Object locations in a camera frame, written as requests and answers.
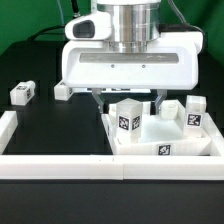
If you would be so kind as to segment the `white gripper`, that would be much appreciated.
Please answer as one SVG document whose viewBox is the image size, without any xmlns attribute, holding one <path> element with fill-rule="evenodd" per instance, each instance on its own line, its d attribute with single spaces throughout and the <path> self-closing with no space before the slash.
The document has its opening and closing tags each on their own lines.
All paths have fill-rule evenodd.
<svg viewBox="0 0 224 224">
<path fill-rule="evenodd" d="M 103 88 L 164 89 L 157 91 L 155 113 L 167 97 L 166 90 L 191 90 L 198 83 L 198 54 L 203 35 L 198 31 L 163 32 L 150 42 L 116 51 L 109 41 L 113 21 L 95 12 L 70 21 L 69 42 L 62 53 L 62 80 L 69 87 L 91 88 L 100 113 Z"/>
</svg>

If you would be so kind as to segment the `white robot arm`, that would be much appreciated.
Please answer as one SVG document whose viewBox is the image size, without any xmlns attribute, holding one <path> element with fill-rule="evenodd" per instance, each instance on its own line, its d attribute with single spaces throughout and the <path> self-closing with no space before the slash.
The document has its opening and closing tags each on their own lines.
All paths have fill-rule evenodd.
<svg viewBox="0 0 224 224">
<path fill-rule="evenodd" d="M 155 110 L 169 90 L 193 89 L 205 34 L 185 20 L 162 24 L 161 1 L 92 0 L 90 14 L 65 26 L 62 81 L 96 99 L 104 88 L 155 90 Z"/>
</svg>

